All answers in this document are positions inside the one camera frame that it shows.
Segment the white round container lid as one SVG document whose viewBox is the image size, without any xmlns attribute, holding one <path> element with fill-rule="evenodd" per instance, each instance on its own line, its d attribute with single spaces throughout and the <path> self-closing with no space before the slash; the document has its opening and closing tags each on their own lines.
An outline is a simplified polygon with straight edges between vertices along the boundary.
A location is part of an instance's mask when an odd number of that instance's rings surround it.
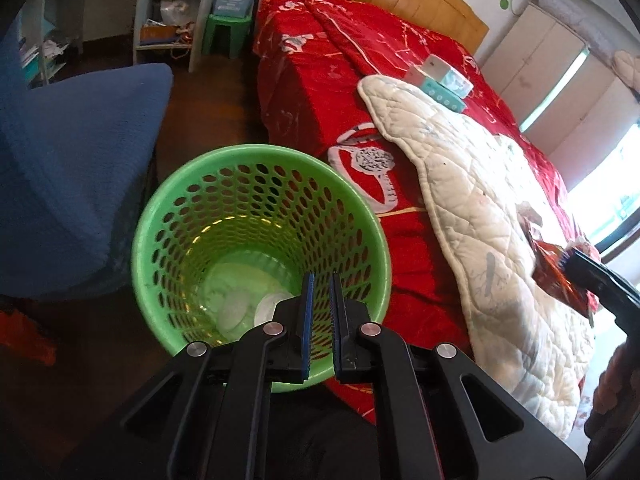
<svg viewBox="0 0 640 480">
<path fill-rule="evenodd" d="M 264 323 L 270 322 L 273 319 L 274 312 L 276 312 L 278 304 L 281 301 L 289 300 L 293 297 L 290 292 L 270 292 L 262 300 L 258 302 L 258 305 L 254 313 L 254 325 L 259 326 Z"/>
</svg>

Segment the clear round plastic lid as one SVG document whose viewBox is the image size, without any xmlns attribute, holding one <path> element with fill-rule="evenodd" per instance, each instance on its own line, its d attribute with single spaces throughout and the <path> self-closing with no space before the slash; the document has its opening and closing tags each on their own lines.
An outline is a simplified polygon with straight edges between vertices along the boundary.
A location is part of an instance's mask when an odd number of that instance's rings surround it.
<svg viewBox="0 0 640 480">
<path fill-rule="evenodd" d="M 235 341 L 255 327 L 254 313 L 262 298 L 270 292 L 295 296 L 297 281 L 277 259 L 243 250 L 216 261 L 205 273 L 198 294 L 218 337 Z"/>
</svg>

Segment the red chocolate cake wrapper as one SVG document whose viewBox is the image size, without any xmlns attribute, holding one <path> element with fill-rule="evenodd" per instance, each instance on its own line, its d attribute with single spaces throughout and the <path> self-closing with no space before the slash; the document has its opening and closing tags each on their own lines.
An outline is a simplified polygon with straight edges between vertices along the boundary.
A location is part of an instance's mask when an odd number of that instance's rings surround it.
<svg viewBox="0 0 640 480">
<path fill-rule="evenodd" d="M 564 275 L 563 269 L 565 258 L 574 248 L 600 262 L 597 248 L 583 236 L 572 240 L 567 247 L 544 242 L 538 224 L 526 218 L 520 218 L 520 225 L 536 258 L 533 278 L 537 285 L 549 296 L 560 300 L 581 314 L 589 321 L 590 326 L 593 326 L 593 313 L 599 309 L 599 300 L 593 292 L 587 292 L 584 288 L 570 282 Z"/>
</svg>

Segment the green plastic mesh trash basket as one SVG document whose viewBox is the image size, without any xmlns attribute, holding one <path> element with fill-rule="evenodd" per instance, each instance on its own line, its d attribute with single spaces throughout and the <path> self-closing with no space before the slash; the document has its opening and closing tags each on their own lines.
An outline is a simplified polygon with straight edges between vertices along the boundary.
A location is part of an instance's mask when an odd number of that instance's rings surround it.
<svg viewBox="0 0 640 480">
<path fill-rule="evenodd" d="M 330 279 L 382 321 L 390 301 L 390 251 L 381 223 L 329 165 L 267 144 L 220 148 L 191 160 L 153 194 L 132 246 L 140 311 L 170 354 L 192 341 L 223 346 L 201 306 L 205 273 L 221 258 L 263 252 L 298 278 L 314 274 L 311 385 L 333 374 Z"/>
</svg>

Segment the white quilted blanket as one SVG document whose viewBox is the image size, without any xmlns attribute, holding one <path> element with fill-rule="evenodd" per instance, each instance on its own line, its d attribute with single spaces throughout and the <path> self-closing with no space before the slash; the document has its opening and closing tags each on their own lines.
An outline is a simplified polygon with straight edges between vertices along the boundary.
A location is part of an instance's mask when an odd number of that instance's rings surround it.
<svg viewBox="0 0 640 480">
<path fill-rule="evenodd" d="M 588 320 L 534 279 L 536 257 L 518 216 L 536 214 L 544 234 L 560 244 L 566 237 L 523 150 L 408 82 L 367 76 L 358 93 L 380 135 L 416 167 L 475 362 L 567 439 L 596 341 Z"/>
</svg>

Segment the white wardrobe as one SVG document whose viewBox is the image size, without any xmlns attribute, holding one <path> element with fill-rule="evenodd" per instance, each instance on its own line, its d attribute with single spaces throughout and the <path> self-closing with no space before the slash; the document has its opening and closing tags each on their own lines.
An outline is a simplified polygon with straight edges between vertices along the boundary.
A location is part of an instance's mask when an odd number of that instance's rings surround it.
<svg viewBox="0 0 640 480">
<path fill-rule="evenodd" d="M 585 40 L 533 3 L 484 62 L 523 136 L 571 190 L 639 119 L 631 90 Z"/>
</svg>

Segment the red bed cover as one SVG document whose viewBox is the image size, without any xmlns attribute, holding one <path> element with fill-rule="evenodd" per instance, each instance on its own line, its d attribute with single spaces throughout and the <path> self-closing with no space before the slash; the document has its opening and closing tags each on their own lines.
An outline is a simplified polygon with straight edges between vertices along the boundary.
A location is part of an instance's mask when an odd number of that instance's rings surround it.
<svg viewBox="0 0 640 480">
<path fill-rule="evenodd" d="M 434 54 L 474 88 L 460 113 L 524 156 L 559 220 L 567 244 L 579 237 L 552 162 L 522 136 L 516 120 L 456 40 L 385 10 L 350 0 L 264 0 L 254 43 L 257 92 L 271 142 L 326 160 L 378 216 L 390 248 L 392 291 L 385 325 L 408 344 L 451 342 L 474 358 L 460 292 L 425 209 L 416 167 L 385 140 L 358 93 L 359 81 L 382 75 L 404 81 L 412 64 Z M 542 220 L 525 211 L 518 218 Z"/>
</svg>

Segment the white tissue pack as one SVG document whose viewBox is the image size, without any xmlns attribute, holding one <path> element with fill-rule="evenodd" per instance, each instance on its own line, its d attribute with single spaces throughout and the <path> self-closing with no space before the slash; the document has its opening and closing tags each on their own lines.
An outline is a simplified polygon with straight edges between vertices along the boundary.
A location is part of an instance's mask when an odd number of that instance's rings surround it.
<svg viewBox="0 0 640 480">
<path fill-rule="evenodd" d="M 430 77 L 439 84 L 443 84 L 449 78 L 450 70 L 451 66 L 447 62 L 431 54 L 421 64 L 412 64 L 405 73 L 404 81 L 420 86 L 427 77 Z"/>
</svg>

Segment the dark blue chair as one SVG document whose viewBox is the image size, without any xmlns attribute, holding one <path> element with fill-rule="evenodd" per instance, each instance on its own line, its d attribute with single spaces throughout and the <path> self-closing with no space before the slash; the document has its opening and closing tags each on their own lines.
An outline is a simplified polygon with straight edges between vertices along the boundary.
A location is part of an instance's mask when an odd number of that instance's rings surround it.
<svg viewBox="0 0 640 480">
<path fill-rule="evenodd" d="M 168 105 L 163 63 L 29 88 L 18 26 L 1 41 L 1 292 L 101 296 L 130 280 L 132 240 Z"/>
</svg>

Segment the green plastic stool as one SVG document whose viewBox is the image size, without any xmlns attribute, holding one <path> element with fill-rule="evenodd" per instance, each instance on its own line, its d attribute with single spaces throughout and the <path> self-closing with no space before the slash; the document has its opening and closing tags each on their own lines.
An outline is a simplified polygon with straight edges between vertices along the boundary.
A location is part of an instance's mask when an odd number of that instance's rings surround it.
<svg viewBox="0 0 640 480">
<path fill-rule="evenodd" d="M 209 14 L 205 26 L 202 53 L 211 54 L 214 40 L 224 39 L 226 45 L 222 47 L 222 50 L 226 52 L 228 58 L 237 58 L 241 53 L 251 24 L 252 18 L 249 15 L 244 18 L 235 18 L 234 16 Z"/>
</svg>

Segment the grey desk shelf unit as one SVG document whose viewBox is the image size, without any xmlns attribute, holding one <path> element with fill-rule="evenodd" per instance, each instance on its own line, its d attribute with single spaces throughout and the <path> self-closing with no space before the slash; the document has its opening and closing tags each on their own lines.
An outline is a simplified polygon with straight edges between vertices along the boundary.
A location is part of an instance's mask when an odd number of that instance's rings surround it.
<svg viewBox="0 0 640 480">
<path fill-rule="evenodd" d="M 60 76 L 71 53 L 81 54 L 88 42 L 128 36 L 132 62 L 145 50 L 181 50 L 180 39 L 150 44 L 141 29 L 160 24 L 160 5 L 174 0 L 26 0 L 18 12 L 18 44 L 22 69 L 31 86 L 45 86 Z"/>
</svg>

